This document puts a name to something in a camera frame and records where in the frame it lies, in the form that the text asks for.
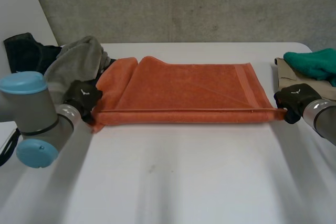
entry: gray robot arm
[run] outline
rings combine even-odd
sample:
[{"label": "gray robot arm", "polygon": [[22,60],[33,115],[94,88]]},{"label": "gray robot arm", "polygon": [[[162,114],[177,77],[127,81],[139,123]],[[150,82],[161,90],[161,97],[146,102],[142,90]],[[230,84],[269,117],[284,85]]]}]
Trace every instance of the gray robot arm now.
[{"label": "gray robot arm", "polygon": [[0,122],[15,121],[23,141],[18,159],[33,168],[47,167],[81,121],[69,104],[55,108],[46,81],[38,72],[21,72],[0,80]]},{"label": "gray robot arm", "polygon": [[286,108],[285,121],[293,124],[301,117],[320,136],[336,145],[336,102],[323,99],[309,85],[295,84],[275,93],[279,108]]},{"label": "gray robot arm", "polygon": [[309,103],[303,111],[303,119],[336,146],[336,102],[319,99]]}]

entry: teal towel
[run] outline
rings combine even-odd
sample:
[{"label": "teal towel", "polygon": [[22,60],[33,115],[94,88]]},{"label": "teal towel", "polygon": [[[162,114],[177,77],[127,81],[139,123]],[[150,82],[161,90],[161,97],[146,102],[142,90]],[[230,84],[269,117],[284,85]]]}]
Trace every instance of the teal towel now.
[{"label": "teal towel", "polygon": [[287,52],[284,60],[292,68],[308,77],[327,80],[336,87],[336,50],[327,48],[317,52]]}]

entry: cable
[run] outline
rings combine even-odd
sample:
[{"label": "cable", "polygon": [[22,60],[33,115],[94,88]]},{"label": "cable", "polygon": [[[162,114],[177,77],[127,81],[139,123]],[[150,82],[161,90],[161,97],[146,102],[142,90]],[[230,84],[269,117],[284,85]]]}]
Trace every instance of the cable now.
[{"label": "cable", "polygon": [[20,135],[20,131],[18,130],[18,128],[16,128],[15,132],[10,136],[9,140],[7,141],[4,149],[0,154],[0,166],[3,166],[12,156]]}]

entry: black cloth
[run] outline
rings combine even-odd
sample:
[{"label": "black cloth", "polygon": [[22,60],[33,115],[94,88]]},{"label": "black cloth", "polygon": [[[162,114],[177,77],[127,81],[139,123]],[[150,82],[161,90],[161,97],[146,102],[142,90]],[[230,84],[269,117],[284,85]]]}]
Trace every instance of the black cloth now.
[{"label": "black cloth", "polygon": [[37,71],[44,74],[56,60],[61,47],[44,46],[30,33],[15,35],[4,40],[10,71]]}]

